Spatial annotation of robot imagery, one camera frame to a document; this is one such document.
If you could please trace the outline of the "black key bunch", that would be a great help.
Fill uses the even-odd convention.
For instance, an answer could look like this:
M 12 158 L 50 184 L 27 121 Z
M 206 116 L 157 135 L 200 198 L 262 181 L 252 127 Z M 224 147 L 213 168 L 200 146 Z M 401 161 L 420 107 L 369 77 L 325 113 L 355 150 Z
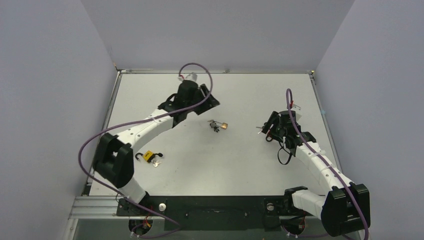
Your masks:
M 215 121 L 211 122 L 209 126 L 213 129 L 214 132 L 218 133 L 220 131 L 220 127 L 217 125 Z

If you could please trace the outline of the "brass padlock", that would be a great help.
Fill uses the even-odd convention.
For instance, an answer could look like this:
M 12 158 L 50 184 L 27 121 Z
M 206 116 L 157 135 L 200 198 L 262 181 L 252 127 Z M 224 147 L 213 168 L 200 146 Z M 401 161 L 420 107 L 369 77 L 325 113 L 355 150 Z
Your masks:
M 217 123 L 217 125 L 220 127 L 220 129 L 223 129 L 223 130 L 226 130 L 226 129 L 228 128 L 228 124 L 227 124 L 227 123 L 225 123 L 225 122 L 220 122 L 220 121 L 217 121 L 217 120 L 214 120 L 214 119 L 211 119 L 211 120 L 209 120 L 208 122 L 209 122 L 209 123 L 211 123 L 211 122 L 216 122 L 216 123 Z

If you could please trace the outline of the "yellow padlock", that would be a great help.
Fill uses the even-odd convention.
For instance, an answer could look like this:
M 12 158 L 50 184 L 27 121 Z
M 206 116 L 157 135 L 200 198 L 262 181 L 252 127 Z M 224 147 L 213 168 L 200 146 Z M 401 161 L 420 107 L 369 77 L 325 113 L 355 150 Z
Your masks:
M 147 163 L 155 163 L 156 162 L 156 160 L 155 160 L 156 157 L 162 158 L 163 156 L 164 155 L 161 152 L 154 153 L 154 152 L 148 150 L 145 153 L 137 152 L 135 154 L 135 159 L 138 160 L 138 161 L 144 160 Z

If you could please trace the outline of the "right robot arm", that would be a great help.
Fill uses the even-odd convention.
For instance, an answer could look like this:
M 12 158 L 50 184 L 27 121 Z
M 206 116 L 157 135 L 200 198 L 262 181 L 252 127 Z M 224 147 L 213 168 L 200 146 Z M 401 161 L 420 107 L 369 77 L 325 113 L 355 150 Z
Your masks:
M 300 160 L 326 191 L 321 196 L 303 186 L 285 190 L 282 207 L 287 213 L 303 210 L 317 217 L 332 237 L 371 226 L 368 188 L 354 183 L 332 164 L 313 135 L 301 131 L 294 110 L 273 111 L 261 131 L 277 141 L 290 158 Z

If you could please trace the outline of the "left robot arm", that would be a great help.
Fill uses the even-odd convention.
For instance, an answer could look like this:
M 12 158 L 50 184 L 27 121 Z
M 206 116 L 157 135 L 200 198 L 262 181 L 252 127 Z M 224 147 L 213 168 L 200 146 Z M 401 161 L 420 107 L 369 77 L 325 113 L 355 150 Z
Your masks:
M 143 123 L 115 135 L 105 133 L 100 138 L 94 155 L 94 170 L 131 200 L 129 208 L 136 215 L 145 214 L 149 210 L 148 193 L 134 178 L 135 154 L 155 137 L 184 121 L 189 113 L 201 115 L 218 105 L 220 102 L 205 84 L 183 80 L 177 92 L 161 103 Z

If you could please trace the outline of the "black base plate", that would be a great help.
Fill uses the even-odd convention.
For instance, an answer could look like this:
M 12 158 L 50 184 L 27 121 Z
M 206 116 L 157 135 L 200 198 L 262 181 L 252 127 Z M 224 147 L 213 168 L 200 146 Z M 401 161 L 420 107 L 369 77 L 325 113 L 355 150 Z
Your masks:
M 151 196 L 145 207 L 178 222 L 183 231 L 272 231 L 308 215 L 282 195 Z

